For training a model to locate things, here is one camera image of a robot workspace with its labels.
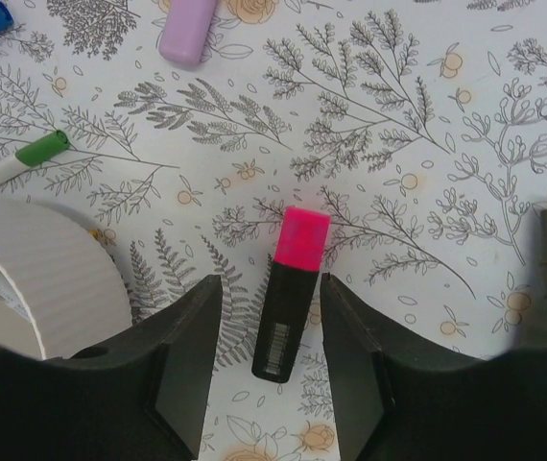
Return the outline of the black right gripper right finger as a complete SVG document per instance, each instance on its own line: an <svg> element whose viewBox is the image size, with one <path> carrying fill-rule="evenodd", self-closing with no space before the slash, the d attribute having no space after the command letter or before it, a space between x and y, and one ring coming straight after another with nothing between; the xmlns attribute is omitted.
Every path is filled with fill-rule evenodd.
<svg viewBox="0 0 547 461"><path fill-rule="evenodd" d="M344 460L547 460L547 345L454 352L332 275L321 314Z"/></svg>

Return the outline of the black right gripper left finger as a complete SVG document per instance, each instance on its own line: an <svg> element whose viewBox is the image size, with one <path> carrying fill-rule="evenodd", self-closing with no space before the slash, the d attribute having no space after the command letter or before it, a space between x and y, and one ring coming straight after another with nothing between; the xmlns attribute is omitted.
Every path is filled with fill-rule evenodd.
<svg viewBox="0 0 547 461"><path fill-rule="evenodd" d="M0 460L194 460L222 311L217 276L68 359L0 347Z"/></svg>

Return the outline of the pink black highlighter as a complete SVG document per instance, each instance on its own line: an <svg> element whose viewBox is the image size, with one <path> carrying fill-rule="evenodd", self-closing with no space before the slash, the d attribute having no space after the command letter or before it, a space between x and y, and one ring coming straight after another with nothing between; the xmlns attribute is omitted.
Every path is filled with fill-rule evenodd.
<svg viewBox="0 0 547 461"><path fill-rule="evenodd" d="M319 278L330 217L286 209L273 257L251 371L277 383L290 379Z"/></svg>

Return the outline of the light pink highlighter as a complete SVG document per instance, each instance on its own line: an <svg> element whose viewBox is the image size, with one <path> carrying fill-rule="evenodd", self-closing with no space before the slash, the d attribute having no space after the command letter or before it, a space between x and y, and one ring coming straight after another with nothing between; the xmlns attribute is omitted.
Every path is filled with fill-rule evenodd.
<svg viewBox="0 0 547 461"><path fill-rule="evenodd" d="M217 4L215 0L171 1L158 43L159 54L181 66L198 65Z"/></svg>

